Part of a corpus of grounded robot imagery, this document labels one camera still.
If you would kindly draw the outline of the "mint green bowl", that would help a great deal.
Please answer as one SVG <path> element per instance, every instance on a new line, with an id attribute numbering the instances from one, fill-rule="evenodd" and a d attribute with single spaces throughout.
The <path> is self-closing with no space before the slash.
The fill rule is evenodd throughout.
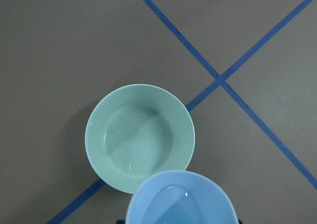
<path id="1" fill-rule="evenodd" d="M 85 150 L 98 177 L 133 194 L 156 173 L 186 170 L 195 129 L 185 105 L 149 84 L 118 88 L 95 106 L 85 129 Z"/>

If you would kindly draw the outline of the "light blue plastic cup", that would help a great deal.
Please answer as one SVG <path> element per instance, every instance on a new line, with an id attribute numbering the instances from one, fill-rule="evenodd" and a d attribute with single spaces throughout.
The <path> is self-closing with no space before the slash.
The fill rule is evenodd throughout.
<path id="1" fill-rule="evenodd" d="M 129 203 L 127 224 L 237 224 L 223 189 L 203 175 L 165 171 L 144 181 Z"/>

